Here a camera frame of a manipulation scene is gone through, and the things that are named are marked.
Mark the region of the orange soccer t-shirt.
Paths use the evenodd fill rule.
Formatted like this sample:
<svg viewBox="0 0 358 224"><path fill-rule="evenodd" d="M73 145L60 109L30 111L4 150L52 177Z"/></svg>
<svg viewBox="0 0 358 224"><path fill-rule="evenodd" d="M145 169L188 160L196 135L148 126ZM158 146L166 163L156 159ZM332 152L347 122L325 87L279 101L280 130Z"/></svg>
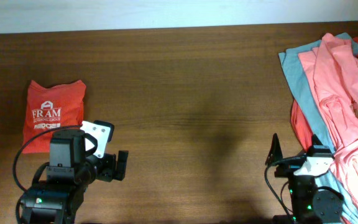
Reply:
<svg viewBox="0 0 358 224"><path fill-rule="evenodd" d="M32 80L27 89L23 143L49 129L80 125L84 117L85 91L86 85L81 80L50 88Z"/></svg>

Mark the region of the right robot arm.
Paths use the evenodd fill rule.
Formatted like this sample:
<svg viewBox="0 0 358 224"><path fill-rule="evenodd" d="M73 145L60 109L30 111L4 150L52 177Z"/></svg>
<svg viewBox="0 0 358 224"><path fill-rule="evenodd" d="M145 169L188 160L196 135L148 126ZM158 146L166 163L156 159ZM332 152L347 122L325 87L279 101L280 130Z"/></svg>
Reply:
<svg viewBox="0 0 358 224"><path fill-rule="evenodd" d="M284 209L283 215L275 215L272 223L310 224L339 223L341 221L344 196L328 186L318 186L316 178L328 172L334 156L328 146L316 135L311 137L311 146L306 152L284 158L277 134L272 137L271 147L265 161L264 179L271 193ZM287 179L291 209L269 182L268 171L274 167L276 178Z"/></svg>

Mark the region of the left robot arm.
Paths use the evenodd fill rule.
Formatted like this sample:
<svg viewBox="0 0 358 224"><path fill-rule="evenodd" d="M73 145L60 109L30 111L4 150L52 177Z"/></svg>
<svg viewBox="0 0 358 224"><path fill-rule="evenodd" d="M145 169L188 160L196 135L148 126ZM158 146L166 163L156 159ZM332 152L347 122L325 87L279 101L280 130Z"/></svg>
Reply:
<svg viewBox="0 0 358 224"><path fill-rule="evenodd" d="M95 180L122 181L128 151L95 156L98 140L79 126L50 130L50 160L34 174L16 203L17 223L74 223L88 186Z"/></svg>

